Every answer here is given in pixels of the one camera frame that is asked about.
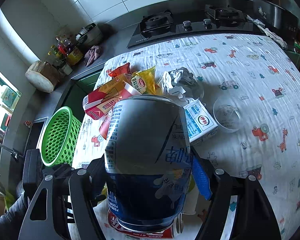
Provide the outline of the white blue milk carton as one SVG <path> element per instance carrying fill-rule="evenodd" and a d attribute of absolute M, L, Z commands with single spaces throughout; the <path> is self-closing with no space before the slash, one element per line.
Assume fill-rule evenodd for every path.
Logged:
<path fill-rule="evenodd" d="M 195 145 L 213 137 L 218 125 L 199 99 L 184 106 L 190 144 Z"/>

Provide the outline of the blue white drink can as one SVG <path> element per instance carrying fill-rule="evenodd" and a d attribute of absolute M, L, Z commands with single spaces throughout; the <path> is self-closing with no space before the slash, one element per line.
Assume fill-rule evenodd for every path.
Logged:
<path fill-rule="evenodd" d="M 183 107 L 154 95 L 117 102 L 104 161 L 109 208 L 119 222 L 169 226 L 184 208 L 192 170 Z"/>

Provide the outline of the clear plastic cup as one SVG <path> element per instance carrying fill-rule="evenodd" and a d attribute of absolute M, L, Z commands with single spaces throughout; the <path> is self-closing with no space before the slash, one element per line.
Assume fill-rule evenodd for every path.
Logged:
<path fill-rule="evenodd" d="M 213 104 L 213 116 L 224 133 L 235 133 L 242 126 L 242 103 L 234 96 L 220 96 Z"/>

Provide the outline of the red yellow tea bottle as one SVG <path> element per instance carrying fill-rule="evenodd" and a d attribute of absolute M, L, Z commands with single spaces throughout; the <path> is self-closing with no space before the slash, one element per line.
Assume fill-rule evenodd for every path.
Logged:
<path fill-rule="evenodd" d="M 121 74 L 85 96 L 82 107 L 88 116 L 98 120 L 105 116 L 118 101 L 140 94 L 129 83 L 128 76 Z"/>

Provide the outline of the grey white paper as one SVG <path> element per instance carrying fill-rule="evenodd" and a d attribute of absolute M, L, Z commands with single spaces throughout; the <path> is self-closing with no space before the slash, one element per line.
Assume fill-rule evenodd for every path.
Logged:
<path fill-rule="evenodd" d="M 161 78 L 162 94 L 180 105 L 186 105 L 204 97 L 204 87 L 187 68 L 165 71 Z"/>

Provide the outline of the yellow snack bag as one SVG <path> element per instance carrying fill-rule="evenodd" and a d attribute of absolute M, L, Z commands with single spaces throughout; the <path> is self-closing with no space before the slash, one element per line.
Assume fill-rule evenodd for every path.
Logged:
<path fill-rule="evenodd" d="M 162 95 L 161 87 L 155 82 L 155 66 L 134 72 L 131 77 L 131 85 L 141 94 Z"/>

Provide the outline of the red foil snack wrapper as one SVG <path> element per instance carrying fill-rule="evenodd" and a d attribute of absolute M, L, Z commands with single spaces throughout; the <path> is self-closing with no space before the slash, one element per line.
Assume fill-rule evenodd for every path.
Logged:
<path fill-rule="evenodd" d="M 121 74 L 131 74 L 129 62 L 117 67 L 115 70 L 112 70 L 108 73 L 110 77 L 117 77 Z"/>

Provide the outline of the red instant noodle cup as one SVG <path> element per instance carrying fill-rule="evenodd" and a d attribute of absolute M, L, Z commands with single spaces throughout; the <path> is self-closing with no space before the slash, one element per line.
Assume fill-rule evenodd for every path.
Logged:
<path fill-rule="evenodd" d="M 103 139 L 107 138 L 109 126 L 110 126 L 110 121 L 111 121 L 111 116 L 112 116 L 113 110 L 111 109 L 106 115 L 105 118 L 99 128 L 100 135 L 102 136 Z"/>

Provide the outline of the green plastic waste basket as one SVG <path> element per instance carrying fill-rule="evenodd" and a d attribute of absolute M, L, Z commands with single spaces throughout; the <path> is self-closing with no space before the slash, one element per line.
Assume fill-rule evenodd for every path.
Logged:
<path fill-rule="evenodd" d="M 42 140 L 41 158 L 45 166 L 72 164 L 81 124 L 70 107 L 64 106 L 54 113 Z"/>

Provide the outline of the white cartoon print tablecloth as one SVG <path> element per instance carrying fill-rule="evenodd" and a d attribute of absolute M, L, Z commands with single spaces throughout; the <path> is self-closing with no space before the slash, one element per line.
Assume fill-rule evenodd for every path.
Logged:
<path fill-rule="evenodd" d="M 203 93 L 202 102 L 221 123 L 197 152 L 231 176 L 254 175 L 272 205 L 282 239 L 300 226 L 300 72 L 270 38 L 215 34 L 161 42 L 109 59 L 93 81 L 130 63 L 137 72 L 186 68 Z"/>

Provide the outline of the round wooden chopping block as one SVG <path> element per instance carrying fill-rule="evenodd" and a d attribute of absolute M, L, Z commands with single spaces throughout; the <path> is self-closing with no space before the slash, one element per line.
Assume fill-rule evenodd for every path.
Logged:
<path fill-rule="evenodd" d="M 37 90 L 45 93 L 53 92 L 61 79 L 58 70 L 46 61 L 35 61 L 25 76 Z"/>

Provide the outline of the small white label jar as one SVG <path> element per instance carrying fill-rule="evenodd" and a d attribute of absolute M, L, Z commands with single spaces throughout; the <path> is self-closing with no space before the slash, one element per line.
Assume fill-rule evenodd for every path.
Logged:
<path fill-rule="evenodd" d="M 65 63 L 62 68 L 61 68 L 61 72 L 68 76 L 72 73 L 72 68 L 70 67 L 70 65 L 68 63 Z"/>

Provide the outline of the white cloth at stove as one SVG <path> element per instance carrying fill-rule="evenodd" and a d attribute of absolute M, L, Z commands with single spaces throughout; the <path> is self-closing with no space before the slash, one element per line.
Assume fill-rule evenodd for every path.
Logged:
<path fill-rule="evenodd" d="M 254 25 L 256 25 L 267 37 L 275 41 L 282 49 L 288 48 L 287 42 L 284 41 L 281 37 L 279 37 L 274 32 L 270 31 L 268 28 L 266 28 L 265 24 L 262 23 L 260 20 L 253 19 L 249 15 L 246 16 L 246 19 L 249 22 L 253 22 Z"/>

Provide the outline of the black gas stove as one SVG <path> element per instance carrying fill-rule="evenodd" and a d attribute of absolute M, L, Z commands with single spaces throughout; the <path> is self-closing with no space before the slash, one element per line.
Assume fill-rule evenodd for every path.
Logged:
<path fill-rule="evenodd" d="M 168 38 L 215 33 L 260 34 L 247 15 L 230 6 L 206 5 L 199 11 L 173 13 L 170 10 L 144 17 L 135 29 L 127 48 Z"/>

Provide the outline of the black rice cooker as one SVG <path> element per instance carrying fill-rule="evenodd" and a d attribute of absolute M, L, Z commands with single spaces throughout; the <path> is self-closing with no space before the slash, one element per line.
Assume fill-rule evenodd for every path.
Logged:
<path fill-rule="evenodd" d="M 281 0 L 252 0 L 254 12 L 268 25 L 291 33 L 298 30 L 299 19 L 281 6 Z"/>

